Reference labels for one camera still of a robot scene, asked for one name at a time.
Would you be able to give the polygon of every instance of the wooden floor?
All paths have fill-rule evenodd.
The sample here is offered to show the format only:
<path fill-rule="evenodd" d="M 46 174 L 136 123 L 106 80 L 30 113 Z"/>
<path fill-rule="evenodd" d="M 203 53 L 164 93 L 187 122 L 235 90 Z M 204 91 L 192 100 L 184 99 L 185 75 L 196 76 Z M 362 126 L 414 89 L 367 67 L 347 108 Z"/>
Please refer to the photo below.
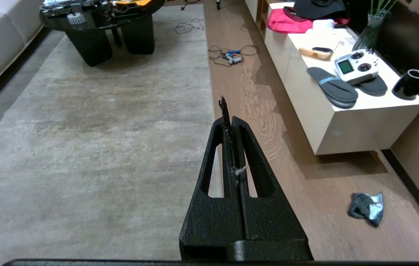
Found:
<path fill-rule="evenodd" d="M 169 2 L 180 5 L 182 1 Z M 208 47 L 260 48 L 231 68 L 210 64 L 214 111 L 223 95 L 229 112 L 249 123 L 309 238 L 316 260 L 419 260 L 419 206 L 378 151 L 315 156 L 282 81 L 243 0 L 205 8 Z M 383 192 L 379 228 L 350 218 L 353 192 Z"/>

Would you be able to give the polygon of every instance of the black table leg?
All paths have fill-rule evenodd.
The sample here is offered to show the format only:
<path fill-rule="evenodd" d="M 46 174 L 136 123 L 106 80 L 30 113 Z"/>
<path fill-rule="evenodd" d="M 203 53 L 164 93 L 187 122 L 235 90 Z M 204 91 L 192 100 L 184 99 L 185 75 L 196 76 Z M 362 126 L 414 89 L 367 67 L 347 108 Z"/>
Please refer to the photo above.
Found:
<path fill-rule="evenodd" d="M 89 66 L 96 66 L 112 57 L 111 45 L 103 30 L 69 31 L 66 35 Z"/>
<path fill-rule="evenodd" d="M 121 47 L 122 46 L 122 42 L 120 41 L 118 29 L 113 28 L 113 29 L 111 29 L 111 31 L 112 31 L 112 36 L 114 37 L 114 42 L 116 42 L 116 45 L 118 47 Z"/>
<path fill-rule="evenodd" d="M 122 26 L 121 31 L 129 53 L 153 54 L 155 39 L 153 38 L 152 15 Z"/>

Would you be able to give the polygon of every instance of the glass coffee table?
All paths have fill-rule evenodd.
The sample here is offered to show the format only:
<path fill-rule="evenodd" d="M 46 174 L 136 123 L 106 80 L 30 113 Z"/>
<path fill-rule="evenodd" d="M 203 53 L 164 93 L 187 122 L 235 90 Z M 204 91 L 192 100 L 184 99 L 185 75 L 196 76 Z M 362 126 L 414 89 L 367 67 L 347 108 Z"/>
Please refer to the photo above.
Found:
<path fill-rule="evenodd" d="M 111 45 L 105 30 L 111 30 L 116 45 L 121 46 L 117 31 L 117 28 L 121 28 L 122 38 L 129 53 L 152 54 L 155 50 L 152 14 L 164 3 L 165 0 L 151 0 L 143 10 L 116 17 L 103 6 L 84 7 L 79 4 L 63 4 L 60 10 L 54 11 L 44 12 L 44 7 L 41 7 L 39 18 L 45 27 L 64 31 L 84 62 L 89 66 L 96 66 L 112 57 Z M 78 13 L 80 23 L 72 24 L 67 15 Z"/>

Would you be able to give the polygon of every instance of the black hat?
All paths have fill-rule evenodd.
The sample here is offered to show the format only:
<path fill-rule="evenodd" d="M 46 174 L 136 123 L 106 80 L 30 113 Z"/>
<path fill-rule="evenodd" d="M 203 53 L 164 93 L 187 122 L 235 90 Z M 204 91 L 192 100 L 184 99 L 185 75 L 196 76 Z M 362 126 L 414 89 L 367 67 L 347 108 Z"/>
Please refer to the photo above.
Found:
<path fill-rule="evenodd" d="M 293 8 L 298 16 L 314 19 L 346 11 L 342 0 L 297 0 Z"/>

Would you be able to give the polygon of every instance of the dark baseboard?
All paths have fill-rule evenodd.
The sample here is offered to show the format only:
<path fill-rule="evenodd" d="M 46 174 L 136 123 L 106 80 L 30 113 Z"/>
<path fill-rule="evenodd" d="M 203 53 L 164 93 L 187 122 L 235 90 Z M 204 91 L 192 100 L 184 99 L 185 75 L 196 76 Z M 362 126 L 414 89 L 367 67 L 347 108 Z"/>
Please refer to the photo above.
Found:
<path fill-rule="evenodd" d="M 395 157 L 391 150 L 382 150 L 382 153 L 419 204 L 419 189 L 413 182 L 412 178 L 405 171 L 403 166 L 400 164 L 400 162 L 397 160 L 397 157 Z"/>

